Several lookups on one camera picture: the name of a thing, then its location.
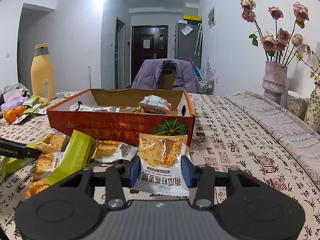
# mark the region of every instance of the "cardboard box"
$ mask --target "cardboard box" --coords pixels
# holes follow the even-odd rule
[[[135,114],[126,107],[136,107],[145,96],[156,95],[172,104],[169,115]],[[70,111],[78,101],[91,106],[116,106],[119,113]],[[195,111],[184,90],[87,89],[66,98],[47,109],[49,123],[68,136],[78,130],[96,140],[115,140],[133,146],[139,144],[139,134],[188,135],[190,146]]]

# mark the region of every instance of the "screw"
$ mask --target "screw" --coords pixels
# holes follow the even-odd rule
[[[114,198],[108,202],[108,205],[112,208],[119,208],[124,205],[124,202],[121,199]]]
[[[196,205],[200,208],[206,208],[211,206],[211,201],[209,199],[202,198],[196,201]]]

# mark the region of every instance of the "leaf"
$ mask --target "leaf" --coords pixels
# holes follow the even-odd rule
[[[256,40],[258,37],[257,37],[257,35],[255,35],[255,34],[250,34],[250,36],[249,36],[249,39],[254,39],[254,40]]]
[[[275,56],[275,51],[273,50],[267,50],[267,53],[270,57],[274,57]]]
[[[258,47],[257,39],[252,39],[252,45]]]
[[[297,20],[297,24],[299,25],[300,28],[302,28],[302,29],[304,28],[304,22],[299,22],[299,21]]]

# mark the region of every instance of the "green snack packet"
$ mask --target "green snack packet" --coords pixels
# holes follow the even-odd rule
[[[26,147],[29,148],[34,148],[35,149],[35,144],[38,142],[41,142],[43,138],[33,141],[29,143]],[[0,178],[4,179],[6,176],[20,170],[22,167],[28,165],[29,163],[33,162],[35,159],[33,158],[24,158],[24,159],[17,159],[17,158],[11,158],[11,157],[4,157],[3,160],[1,161],[2,165],[2,173]]]
[[[53,185],[86,166],[88,155],[95,146],[96,140],[91,136],[73,130],[65,150],[63,160],[47,177],[47,184]]]
[[[31,96],[27,101],[25,101],[22,105],[32,107],[39,101],[40,96]]]
[[[34,111],[42,107],[44,107],[43,104],[35,104],[32,108],[28,108],[27,110],[25,110],[23,114],[33,114]]]

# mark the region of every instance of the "doorway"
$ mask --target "doorway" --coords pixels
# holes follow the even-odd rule
[[[132,26],[131,84],[146,59],[168,57],[168,25]]]
[[[125,23],[116,18],[115,36],[115,88],[123,89],[125,68]]]

